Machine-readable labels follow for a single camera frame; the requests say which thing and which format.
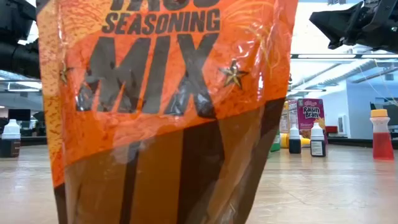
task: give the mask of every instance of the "brown stripe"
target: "brown stripe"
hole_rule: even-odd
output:
[[[280,115],[284,107],[285,98],[271,100],[266,104],[266,110],[262,116],[261,136],[267,134],[275,126],[279,126]]]
[[[55,203],[57,204],[58,223],[68,224],[67,200],[65,198],[65,184],[54,188]]]
[[[137,145],[97,153],[66,167],[69,223],[105,224],[122,220],[122,204],[127,204],[128,199],[132,201],[132,197],[127,197],[134,187],[130,181],[134,181]]]
[[[202,223],[224,163],[218,121],[183,131],[178,224]]]
[[[228,203],[251,160],[250,149],[260,138],[263,112],[264,107],[219,120],[225,162],[209,203],[209,222],[207,223],[222,223],[216,222],[217,218],[222,214],[223,206]]]
[[[136,181],[139,146],[139,142],[131,144],[127,153],[126,174],[124,176],[123,202],[119,222],[120,224],[129,224],[131,219],[131,207],[133,201],[134,184]]]
[[[142,142],[130,224],[176,224],[182,138],[180,130]]]
[[[284,98],[268,101],[262,117],[261,139],[252,150],[251,161],[239,185],[235,188],[230,204],[235,205],[234,224],[244,224],[254,202],[258,183],[266,164],[269,149],[279,128]]]

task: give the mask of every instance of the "green object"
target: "green object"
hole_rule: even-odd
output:
[[[279,150],[280,150],[280,132],[278,130],[274,139],[274,143],[271,146],[271,152],[276,152]]]

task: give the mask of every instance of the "red liquid bottle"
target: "red liquid bottle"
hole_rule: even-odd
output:
[[[388,130],[390,118],[387,110],[372,110],[373,123],[373,159],[394,160],[391,136]]]

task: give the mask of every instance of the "gold star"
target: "gold star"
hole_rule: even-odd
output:
[[[219,68],[218,70],[226,75],[224,86],[235,83],[242,90],[241,78],[247,75],[249,72],[239,71],[235,59],[232,60],[231,66],[229,68]]]

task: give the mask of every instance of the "yellow cap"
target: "yellow cap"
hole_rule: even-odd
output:
[[[387,117],[387,110],[381,109],[381,110],[371,110],[371,118],[381,118],[381,117]]]
[[[285,133],[280,134],[280,146],[282,148],[289,147],[289,134],[285,134]]]
[[[302,146],[304,146],[304,145],[309,145],[309,144],[311,144],[311,140],[306,139],[306,138],[302,138],[302,139],[301,139],[301,145],[302,145]]]

